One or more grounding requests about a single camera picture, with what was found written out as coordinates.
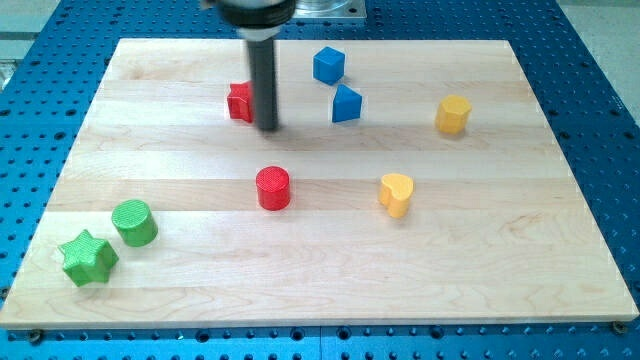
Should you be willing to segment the black cylindrical tool mount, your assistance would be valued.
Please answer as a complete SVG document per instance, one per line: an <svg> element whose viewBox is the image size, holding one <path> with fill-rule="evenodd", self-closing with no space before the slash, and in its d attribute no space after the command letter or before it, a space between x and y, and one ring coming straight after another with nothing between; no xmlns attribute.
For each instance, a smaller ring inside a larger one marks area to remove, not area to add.
<svg viewBox="0 0 640 360"><path fill-rule="evenodd" d="M293 17L296 3L296 0L200 0L200 7L216 9L245 40L264 41L276 36Z"/></svg>

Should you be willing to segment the black pusher rod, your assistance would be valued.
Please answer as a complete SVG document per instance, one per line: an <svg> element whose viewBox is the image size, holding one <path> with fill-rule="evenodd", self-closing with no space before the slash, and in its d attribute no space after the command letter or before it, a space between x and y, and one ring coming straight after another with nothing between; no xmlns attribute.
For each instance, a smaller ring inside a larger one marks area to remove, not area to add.
<svg viewBox="0 0 640 360"><path fill-rule="evenodd" d="M252 88L253 121L261 131L278 128L274 38L248 41L249 74Z"/></svg>

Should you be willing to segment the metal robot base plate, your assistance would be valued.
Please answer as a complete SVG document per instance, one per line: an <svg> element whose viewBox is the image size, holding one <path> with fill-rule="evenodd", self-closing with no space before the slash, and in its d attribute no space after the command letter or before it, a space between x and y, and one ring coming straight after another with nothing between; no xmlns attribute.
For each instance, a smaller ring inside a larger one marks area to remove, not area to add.
<svg viewBox="0 0 640 360"><path fill-rule="evenodd" d="M294 17L313 20L364 20L365 0L298 0Z"/></svg>

